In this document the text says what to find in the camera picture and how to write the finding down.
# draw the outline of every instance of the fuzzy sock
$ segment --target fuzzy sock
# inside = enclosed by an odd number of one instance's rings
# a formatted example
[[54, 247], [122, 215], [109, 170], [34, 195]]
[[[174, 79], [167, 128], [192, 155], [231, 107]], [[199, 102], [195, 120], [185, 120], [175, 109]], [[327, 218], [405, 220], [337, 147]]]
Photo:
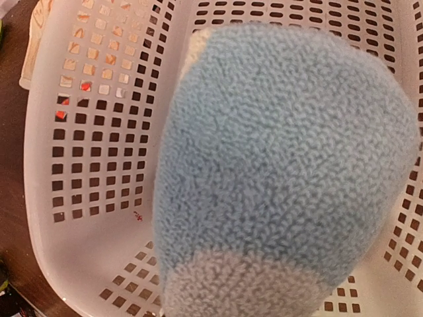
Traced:
[[167, 317], [308, 317], [380, 231], [418, 151], [382, 61], [326, 32], [194, 35], [163, 136]]

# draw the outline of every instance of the blue knitted fabric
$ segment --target blue knitted fabric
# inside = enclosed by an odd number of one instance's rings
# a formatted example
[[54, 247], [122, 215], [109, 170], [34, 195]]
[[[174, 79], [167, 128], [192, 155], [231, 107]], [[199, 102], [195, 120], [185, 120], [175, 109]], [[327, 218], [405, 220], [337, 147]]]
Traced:
[[174, 96], [155, 182], [167, 317], [310, 316], [417, 150], [414, 108], [376, 57], [325, 32], [214, 30]]

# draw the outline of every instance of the white plastic basket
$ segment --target white plastic basket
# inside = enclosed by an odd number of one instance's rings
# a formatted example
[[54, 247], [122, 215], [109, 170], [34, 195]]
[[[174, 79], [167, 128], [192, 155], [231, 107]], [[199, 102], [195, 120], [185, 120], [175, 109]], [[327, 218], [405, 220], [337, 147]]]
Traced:
[[[152, 189], [193, 31], [251, 20], [324, 28], [378, 55], [423, 107], [422, 11], [422, 0], [55, 0], [24, 162], [32, 245], [52, 287], [83, 316], [158, 314]], [[314, 316], [423, 316], [422, 181], [419, 157], [382, 235]]]

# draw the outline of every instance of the laundry basket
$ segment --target laundry basket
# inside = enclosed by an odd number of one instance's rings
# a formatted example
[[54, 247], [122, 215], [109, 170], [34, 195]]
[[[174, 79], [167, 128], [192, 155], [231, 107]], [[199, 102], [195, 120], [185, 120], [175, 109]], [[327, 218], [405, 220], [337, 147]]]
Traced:
[[[423, 107], [422, 12], [422, 0], [55, 0], [24, 180], [32, 245], [57, 294], [82, 316], [158, 315], [152, 193], [193, 32], [248, 21], [330, 30], [379, 56]], [[418, 157], [382, 235], [314, 316], [423, 316], [422, 171]]]

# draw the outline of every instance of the dark wood surface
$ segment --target dark wood surface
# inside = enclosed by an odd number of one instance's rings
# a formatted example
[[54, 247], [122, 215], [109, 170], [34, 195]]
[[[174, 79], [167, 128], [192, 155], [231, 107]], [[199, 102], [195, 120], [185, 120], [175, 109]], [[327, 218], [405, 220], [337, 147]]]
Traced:
[[26, 220], [23, 145], [28, 92], [19, 87], [29, 20], [38, 0], [21, 0], [3, 19], [0, 49], [0, 257], [11, 284], [48, 317], [77, 317], [44, 279], [32, 251]]

